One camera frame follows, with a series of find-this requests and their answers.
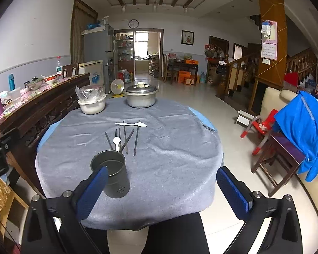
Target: gray refrigerator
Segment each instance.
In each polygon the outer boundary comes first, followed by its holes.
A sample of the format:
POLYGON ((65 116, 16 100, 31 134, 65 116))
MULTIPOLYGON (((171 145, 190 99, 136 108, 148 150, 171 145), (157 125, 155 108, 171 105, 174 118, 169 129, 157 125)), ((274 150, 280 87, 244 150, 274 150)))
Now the gray refrigerator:
POLYGON ((110 25, 104 25, 85 30, 82 35, 85 62, 102 60, 104 91, 108 94, 111 92, 111 82, 116 78, 114 65, 118 63, 115 62, 114 29, 110 25))

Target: red and white bowl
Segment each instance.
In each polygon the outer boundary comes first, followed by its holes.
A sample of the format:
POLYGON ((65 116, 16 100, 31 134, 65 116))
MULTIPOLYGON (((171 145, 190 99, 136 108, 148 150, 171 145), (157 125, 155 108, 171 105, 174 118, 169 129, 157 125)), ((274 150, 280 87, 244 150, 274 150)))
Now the red and white bowl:
POLYGON ((56 73, 55 73, 55 74, 52 74, 52 75, 50 75, 50 76, 43 76, 43 75, 42 75, 42 77, 43 77, 44 81, 45 81, 48 85, 52 85, 52 84, 54 84, 56 81, 59 80, 59 77, 58 77, 58 75, 57 75, 56 73))

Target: metal bolt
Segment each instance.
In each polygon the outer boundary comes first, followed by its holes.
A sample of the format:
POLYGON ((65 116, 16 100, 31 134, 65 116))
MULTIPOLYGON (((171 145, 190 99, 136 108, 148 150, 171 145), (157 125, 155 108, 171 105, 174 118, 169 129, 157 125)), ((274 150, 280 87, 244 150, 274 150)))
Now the metal bolt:
POLYGON ((289 195, 289 194, 285 195, 284 197, 285 197, 287 200, 292 200, 292 196, 289 195))
POLYGON ((253 192, 253 195, 256 197, 256 198, 261 198, 263 196, 263 194, 260 192, 260 191, 254 191, 253 192))
POLYGON ((37 201, 39 200, 39 198, 40 198, 39 195, 34 195, 33 198, 32 198, 32 200, 33 200, 34 202, 37 202, 37 201))
POLYGON ((71 190, 66 190, 65 192, 62 193, 62 195, 65 197, 65 198, 68 198, 72 195, 72 191, 71 190))

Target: window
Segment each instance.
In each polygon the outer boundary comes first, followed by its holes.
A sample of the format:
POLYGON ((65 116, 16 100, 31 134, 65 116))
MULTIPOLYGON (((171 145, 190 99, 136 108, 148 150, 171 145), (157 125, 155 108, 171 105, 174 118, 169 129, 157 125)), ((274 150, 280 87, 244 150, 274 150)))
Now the window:
POLYGON ((148 57, 148 32, 136 32, 134 56, 138 58, 148 57))
POLYGON ((243 54, 243 48, 242 47, 239 47, 239 46, 234 46, 234 53, 233 53, 233 59, 239 59, 239 58, 242 58, 242 55, 243 54))

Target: round table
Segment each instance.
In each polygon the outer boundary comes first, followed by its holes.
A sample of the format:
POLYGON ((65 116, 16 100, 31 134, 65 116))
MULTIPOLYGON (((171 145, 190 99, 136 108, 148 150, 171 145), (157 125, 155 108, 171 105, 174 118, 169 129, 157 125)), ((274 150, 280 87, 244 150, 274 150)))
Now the round table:
MULTIPOLYGON (((165 99, 136 109, 129 107, 125 98, 112 98, 99 114, 86 115, 80 109, 68 113, 36 157, 36 172, 46 197, 74 190, 87 179, 92 158, 110 149, 105 132, 112 142, 119 127, 114 123, 123 121, 147 124, 139 128, 136 156, 136 130, 128 142, 128 155, 123 150, 131 189, 119 199, 102 192, 82 221, 84 226, 139 230, 211 205, 223 158, 219 135, 206 128, 187 106, 165 99)), ((127 135, 134 128, 126 127, 127 135)), ((121 139, 124 143, 123 127, 121 139)))

